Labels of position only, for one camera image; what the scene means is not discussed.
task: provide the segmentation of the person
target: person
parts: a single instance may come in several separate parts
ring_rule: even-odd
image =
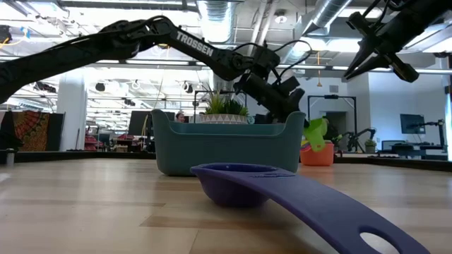
[[[177,113],[176,114],[176,121],[180,123],[185,123],[185,115],[184,113]]]

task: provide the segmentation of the wooden tabletop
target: wooden tabletop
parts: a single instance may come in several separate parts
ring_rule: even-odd
[[[300,167],[299,174],[364,203],[431,253],[452,253],[452,174],[359,164]],[[197,178],[164,176],[153,160],[84,159],[0,167],[0,253],[336,252],[273,201],[221,208]]]

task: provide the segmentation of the ceiling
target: ceiling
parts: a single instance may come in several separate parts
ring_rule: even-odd
[[[0,48],[1,56],[27,56],[40,52],[55,44],[64,42],[79,35],[89,35],[99,32],[104,26],[118,20],[138,20],[147,19],[152,16],[165,15],[169,17],[175,25],[181,25],[182,29],[199,37],[212,38],[211,43],[216,47],[233,48],[238,44],[250,42],[253,34],[253,23],[256,21],[257,11],[264,0],[244,0],[231,2],[235,5],[231,13],[232,34],[228,42],[213,42],[216,37],[221,37],[224,32],[222,29],[206,28],[206,22],[200,17],[199,5],[194,1],[185,1],[185,11],[181,11],[181,1],[151,1],[151,0],[36,0],[36,1],[12,1],[0,0],[0,25],[10,25],[10,32],[13,35],[12,42],[19,42],[14,46],[5,46]],[[372,0],[352,1],[348,9],[356,7],[367,7]],[[275,16],[269,15],[269,6],[267,6],[264,18],[270,19],[268,32],[265,39],[268,47],[275,49],[280,45],[289,42],[294,38],[294,28],[299,25],[300,17],[315,8],[316,0],[275,0],[275,9],[283,12],[287,18],[284,23],[275,22]],[[345,24],[345,17],[337,18],[331,25],[331,31],[328,36],[320,38],[324,44],[331,40],[343,38],[350,40],[350,44],[356,45],[360,39],[359,34],[349,29]],[[312,40],[319,40],[319,37],[313,37]],[[290,50],[283,49],[279,55],[283,59]],[[244,47],[238,51],[246,54],[247,48]],[[326,64],[335,66],[347,66],[354,57],[354,53],[337,52],[332,50],[321,50],[318,54],[311,56],[306,60],[306,64]],[[414,67],[428,67],[434,64],[432,54],[410,53],[401,54],[401,58],[412,64]],[[178,52],[176,49],[160,49],[153,47],[145,52],[138,54],[136,59],[145,60],[178,60],[191,61],[191,57]],[[212,87],[212,73],[205,67],[183,68],[174,70],[168,67],[155,68],[153,66],[144,66],[134,68],[133,66],[98,64],[95,67],[87,67],[86,73],[89,76],[87,85],[89,97],[106,97],[111,99],[89,99],[88,119],[101,124],[108,122],[108,118],[115,119],[118,124],[116,128],[126,128],[126,120],[132,109],[153,109],[163,108],[173,111],[185,111],[192,113],[193,94],[187,94],[183,89],[183,84],[190,84],[195,90],[205,90]],[[298,73],[307,78],[317,77],[318,71],[306,70]],[[342,76],[341,72],[322,71],[322,77]],[[43,80],[58,90],[59,76]],[[98,92],[95,89],[97,83],[104,83],[106,90]],[[25,108],[41,107],[44,110],[55,110],[57,99],[56,95],[36,89],[35,84],[25,86],[16,95],[48,95],[47,99],[40,98],[15,98],[10,100],[8,107],[18,107],[25,104]],[[124,104],[123,99],[118,97],[127,97],[132,99],[136,105],[130,106]],[[123,114],[113,116],[108,112],[120,111]]]

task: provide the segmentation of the desk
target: desk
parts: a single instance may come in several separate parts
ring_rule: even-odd
[[[363,202],[431,253],[452,253],[452,174],[359,164],[299,174]],[[4,254],[335,253],[274,202],[218,207],[198,179],[163,176],[155,160],[22,163],[0,176]]]

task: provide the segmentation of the white planter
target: white planter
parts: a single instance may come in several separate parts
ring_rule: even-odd
[[[232,114],[207,114],[200,115],[200,117],[200,123],[248,124],[246,116]]]

